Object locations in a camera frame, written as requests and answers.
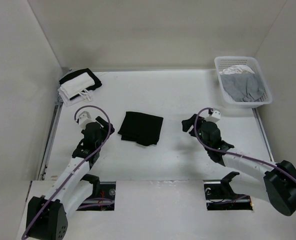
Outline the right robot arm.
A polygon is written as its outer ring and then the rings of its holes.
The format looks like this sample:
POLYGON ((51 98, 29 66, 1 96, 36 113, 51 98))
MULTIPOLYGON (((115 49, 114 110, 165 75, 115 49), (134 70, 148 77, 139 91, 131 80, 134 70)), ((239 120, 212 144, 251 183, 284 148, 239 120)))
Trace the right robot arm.
POLYGON ((279 213, 296 211, 296 168, 286 160, 269 163, 250 157, 221 137, 217 122, 221 113, 206 108, 207 117, 194 114, 182 120, 183 132, 195 137, 216 164, 233 169, 220 180, 220 192, 230 203, 243 196, 254 196, 270 203, 279 213))

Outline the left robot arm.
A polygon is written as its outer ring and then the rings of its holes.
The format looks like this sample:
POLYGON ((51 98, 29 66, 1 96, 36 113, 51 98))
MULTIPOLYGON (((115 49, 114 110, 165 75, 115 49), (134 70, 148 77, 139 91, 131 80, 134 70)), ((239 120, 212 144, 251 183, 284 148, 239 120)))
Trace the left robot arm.
POLYGON ((62 240, 68 230, 68 219, 86 198, 100 195, 98 177, 89 172, 100 156, 100 150, 115 129, 110 120, 79 118, 82 140, 73 151, 63 173, 42 196, 33 196, 27 204, 22 239, 62 240))

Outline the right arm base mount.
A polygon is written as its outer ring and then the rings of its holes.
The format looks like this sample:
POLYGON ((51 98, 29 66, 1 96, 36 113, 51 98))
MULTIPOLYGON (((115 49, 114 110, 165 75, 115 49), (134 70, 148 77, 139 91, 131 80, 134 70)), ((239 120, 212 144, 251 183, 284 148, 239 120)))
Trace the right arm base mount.
POLYGON ((203 183, 206 209, 208 211, 252 211, 250 196, 237 194, 230 186, 233 178, 240 173, 232 171, 222 179, 207 180, 203 183))

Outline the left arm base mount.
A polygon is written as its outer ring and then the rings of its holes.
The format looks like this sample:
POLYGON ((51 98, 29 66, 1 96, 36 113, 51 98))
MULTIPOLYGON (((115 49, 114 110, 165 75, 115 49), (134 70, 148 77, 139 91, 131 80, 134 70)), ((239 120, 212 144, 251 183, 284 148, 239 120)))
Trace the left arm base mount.
POLYGON ((115 209, 116 182, 101 182, 77 211, 113 211, 115 209))

